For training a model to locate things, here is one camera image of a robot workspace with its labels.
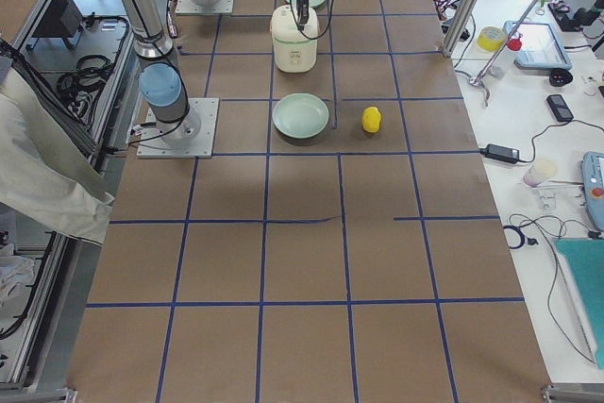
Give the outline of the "metal clamp rod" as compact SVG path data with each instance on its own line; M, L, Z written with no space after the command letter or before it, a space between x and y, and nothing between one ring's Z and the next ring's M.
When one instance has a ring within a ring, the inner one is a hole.
M510 32L507 33L506 40L501 44L501 46L497 49L497 51L490 57L484 67L478 72L476 76L468 77L468 83L475 87L481 88L484 90L484 105L488 106L488 101L490 98L490 91L483 82L483 79L489 73L489 70L493 66L493 64L497 61L500 54L504 52L505 47L508 42L513 38L519 26L525 21L525 19L531 14L531 12L536 8L537 4L540 4L542 7L545 4L546 0L532 0L522 15L514 22L514 26Z

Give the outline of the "red capped squeeze bottle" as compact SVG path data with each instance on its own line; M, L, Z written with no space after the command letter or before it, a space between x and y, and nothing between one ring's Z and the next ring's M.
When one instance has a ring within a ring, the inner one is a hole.
M489 75L495 79L502 79L514 65L518 52L522 48L522 35L516 34L503 47L501 53L489 69Z

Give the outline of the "green plate by lemon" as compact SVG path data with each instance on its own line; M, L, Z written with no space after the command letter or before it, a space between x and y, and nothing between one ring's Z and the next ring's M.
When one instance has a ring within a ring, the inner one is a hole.
M291 93L282 97L272 111L272 122L285 136L306 140L320 134L329 121L327 104L310 93Z

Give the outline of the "black phone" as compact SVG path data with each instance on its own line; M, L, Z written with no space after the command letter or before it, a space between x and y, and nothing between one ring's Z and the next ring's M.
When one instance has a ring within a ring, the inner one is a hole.
M574 119L573 113L560 94L549 95L546 98L546 102L558 122L568 123Z

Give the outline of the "blue teach pendant tablet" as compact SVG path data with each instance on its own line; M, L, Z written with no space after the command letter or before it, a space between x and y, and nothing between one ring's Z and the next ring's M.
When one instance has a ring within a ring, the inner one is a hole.
M572 62L555 28L549 23L522 23L516 31L522 35L522 48L515 65L523 70L570 70Z

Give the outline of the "black power adapter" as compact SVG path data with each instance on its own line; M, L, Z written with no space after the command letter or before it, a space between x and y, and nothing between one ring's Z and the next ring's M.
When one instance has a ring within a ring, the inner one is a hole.
M486 159L510 164L516 164L520 161L520 153L517 149L493 143L488 143L480 148L479 153Z

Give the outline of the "white paper cup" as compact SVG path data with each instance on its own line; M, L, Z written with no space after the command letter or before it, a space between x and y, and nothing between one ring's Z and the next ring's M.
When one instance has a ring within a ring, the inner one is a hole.
M558 172L555 161L550 159L536 159L523 175L523 182L534 188L546 182Z

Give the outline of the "black round cup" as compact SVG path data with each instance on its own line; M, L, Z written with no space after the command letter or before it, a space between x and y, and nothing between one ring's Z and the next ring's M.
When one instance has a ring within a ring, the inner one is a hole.
M560 88L569 85L574 80L569 70L563 68L551 69L548 75L548 82L552 87Z

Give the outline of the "person beige trousers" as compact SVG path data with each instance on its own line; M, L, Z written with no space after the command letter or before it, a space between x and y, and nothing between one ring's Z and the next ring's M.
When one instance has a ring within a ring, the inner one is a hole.
M102 244L113 196L37 95L1 58L1 203L65 236Z

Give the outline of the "yellow tape roll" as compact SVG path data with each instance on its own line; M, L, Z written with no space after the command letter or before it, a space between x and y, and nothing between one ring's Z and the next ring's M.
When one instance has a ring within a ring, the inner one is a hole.
M483 27L477 38L477 46L484 52L493 53L507 40L508 35L499 27Z

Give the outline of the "cream rice cooker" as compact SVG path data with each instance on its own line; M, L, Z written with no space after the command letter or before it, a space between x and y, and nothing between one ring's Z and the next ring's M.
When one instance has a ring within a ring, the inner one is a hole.
M275 9L270 23L275 63L285 73L305 73L316 62L319 23L310 8L310 18L300 32L296 26L296 9L282 5Z

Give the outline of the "teal cutting mat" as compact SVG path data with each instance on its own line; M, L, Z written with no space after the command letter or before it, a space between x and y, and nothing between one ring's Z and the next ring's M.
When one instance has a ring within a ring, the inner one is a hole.
M603 241L560 239L555 245L570 266L596 340L596 364L603 369Z

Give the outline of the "yellow lemon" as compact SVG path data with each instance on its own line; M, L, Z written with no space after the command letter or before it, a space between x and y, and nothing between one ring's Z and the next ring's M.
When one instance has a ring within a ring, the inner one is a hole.
M361 115L362 130L369 134L376 134L381 128L382 115L378 107L370 106L363 110Z

